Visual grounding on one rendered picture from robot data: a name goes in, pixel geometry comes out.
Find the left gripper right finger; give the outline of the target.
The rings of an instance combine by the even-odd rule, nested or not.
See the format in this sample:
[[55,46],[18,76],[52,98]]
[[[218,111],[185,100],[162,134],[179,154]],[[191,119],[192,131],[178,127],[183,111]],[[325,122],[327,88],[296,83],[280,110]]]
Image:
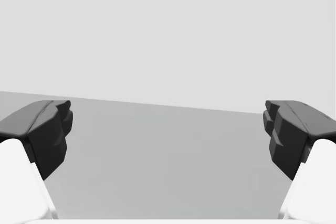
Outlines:
[[336,120],[299,101],[267,100],[272,162],[292,181],[279,219],[336,219]]

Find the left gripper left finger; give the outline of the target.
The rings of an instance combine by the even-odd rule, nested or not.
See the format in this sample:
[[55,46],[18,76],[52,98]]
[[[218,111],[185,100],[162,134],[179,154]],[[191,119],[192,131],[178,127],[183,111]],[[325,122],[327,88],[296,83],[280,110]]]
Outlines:
[[70,107],[41,100],[0,120],[0,219],[58,219],[44,181],[65,160]]

